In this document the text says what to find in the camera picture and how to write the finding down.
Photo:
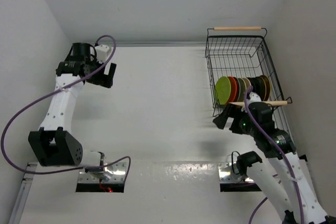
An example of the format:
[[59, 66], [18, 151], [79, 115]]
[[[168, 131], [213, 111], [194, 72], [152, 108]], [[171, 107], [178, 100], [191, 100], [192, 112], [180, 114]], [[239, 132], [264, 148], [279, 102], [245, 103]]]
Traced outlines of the green plate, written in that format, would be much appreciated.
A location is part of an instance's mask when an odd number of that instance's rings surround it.
[[231, 95], [231, 82], [229, 77], [220, 77], [215, 84], [215, 95], [220, 105], [226, 105]]

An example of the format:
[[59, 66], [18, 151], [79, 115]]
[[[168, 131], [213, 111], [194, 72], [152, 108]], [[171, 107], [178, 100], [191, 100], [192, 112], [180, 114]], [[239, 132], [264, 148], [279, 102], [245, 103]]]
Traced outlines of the yellow patterned plate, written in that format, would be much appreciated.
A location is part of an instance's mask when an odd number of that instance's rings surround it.
[[266, 91], [267, 91], [266, 83], [265, 83], [265, 81], [263, 80], [262, 77], [257, 77], [257, 79], [258, 79], [259, 86], [260, 86], [260, 88], [259, 88], [260, 89], [260, 97], [263, 101], [265, 101], [266, 100]]
[[266, 75], [261, 75], [260, 76], [264, 83], [265, 83], [265, 98], [264, 101], [268, 101], [269, 96], [270, 96], [270, 92], [271, 92], [271, 84], [270, 84], [270, 80]]

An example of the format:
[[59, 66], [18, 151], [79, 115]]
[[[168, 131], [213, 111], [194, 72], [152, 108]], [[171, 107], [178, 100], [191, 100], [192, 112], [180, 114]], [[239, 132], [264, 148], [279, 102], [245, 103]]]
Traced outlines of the cream plate with black patch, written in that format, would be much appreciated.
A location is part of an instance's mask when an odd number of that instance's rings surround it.
[[243, 81], [245, 83], [245, 90], [247, 90], [248, 87], [251, 86], [251, 82], [248, 78], [243, 78]]

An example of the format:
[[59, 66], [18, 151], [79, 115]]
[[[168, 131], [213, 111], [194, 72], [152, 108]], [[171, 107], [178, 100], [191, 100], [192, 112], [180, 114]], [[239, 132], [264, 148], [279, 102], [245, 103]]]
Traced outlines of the cream plate with flowers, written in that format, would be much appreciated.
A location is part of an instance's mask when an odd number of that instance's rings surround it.
[[243, 101], [244, 100], [244, 93], [246, 90], [246, 84], [243, 80], [243, 78], [238, 78], [239, 81], [239, 85], [240, 85], [240, 93], [239, 93], [239, 101]]

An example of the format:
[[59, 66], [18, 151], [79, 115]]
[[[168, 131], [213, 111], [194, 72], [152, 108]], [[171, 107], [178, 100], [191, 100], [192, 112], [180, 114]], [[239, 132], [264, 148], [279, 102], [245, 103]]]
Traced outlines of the blue patterned plate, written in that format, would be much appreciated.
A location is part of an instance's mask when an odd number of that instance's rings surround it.
[[241, 81], [240, 81], [239, 78], [235, 77], [235, 81], [237, 83], [237, 99], [236, 99], [236, 101], [241, 102], [242, 101], [242, 95], [243, 95], [243, 93], [242, 93], [243, 85], [241, 84]]

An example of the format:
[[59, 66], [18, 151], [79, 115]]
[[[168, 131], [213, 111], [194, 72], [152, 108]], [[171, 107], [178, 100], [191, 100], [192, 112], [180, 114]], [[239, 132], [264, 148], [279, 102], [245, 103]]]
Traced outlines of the orange plate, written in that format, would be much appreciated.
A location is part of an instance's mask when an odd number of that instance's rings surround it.
[[229, 76], [230, 81], [230, 96], [228, 99], [228, 103], [236, 102], [238, 98], [238, 82], [235, 77]]

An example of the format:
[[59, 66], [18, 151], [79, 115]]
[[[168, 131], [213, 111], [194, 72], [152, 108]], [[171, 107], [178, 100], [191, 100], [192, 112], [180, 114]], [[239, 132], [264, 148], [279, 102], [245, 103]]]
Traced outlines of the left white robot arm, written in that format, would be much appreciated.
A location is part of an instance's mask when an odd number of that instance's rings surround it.
[[116, 64], [108, 63], [113, 49], [107, 45], [72, 44], [69, 55], [56, 69], [56, 94], [38, 131], [28, 136], [30, 146], [43, 167], [83, 167], [86, 173], [107, 181], [102, 152], [85, 150], [71, 134], [78, 95], [86, 82], [110, 88]]

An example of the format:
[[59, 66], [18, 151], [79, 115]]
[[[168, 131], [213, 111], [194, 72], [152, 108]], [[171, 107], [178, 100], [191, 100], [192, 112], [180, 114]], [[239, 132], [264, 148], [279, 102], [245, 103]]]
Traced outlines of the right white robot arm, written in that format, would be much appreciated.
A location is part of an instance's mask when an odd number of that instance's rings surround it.
[[269, 174], [261, 157], [254, 151], [237, 156], [232, 172], [240, 178], [249, 177], [265, 194], [282, 223], [335, 223], [318, 202], [304, 175], [300, 158], [290, 135], [276, 128], [273, 110], [263, 102], [247, 107], [225, 106], [213, 122], [223, 129], [232, 118], [232, 133], [251, 136], [257, 147], [276, 171], [279, 181]]

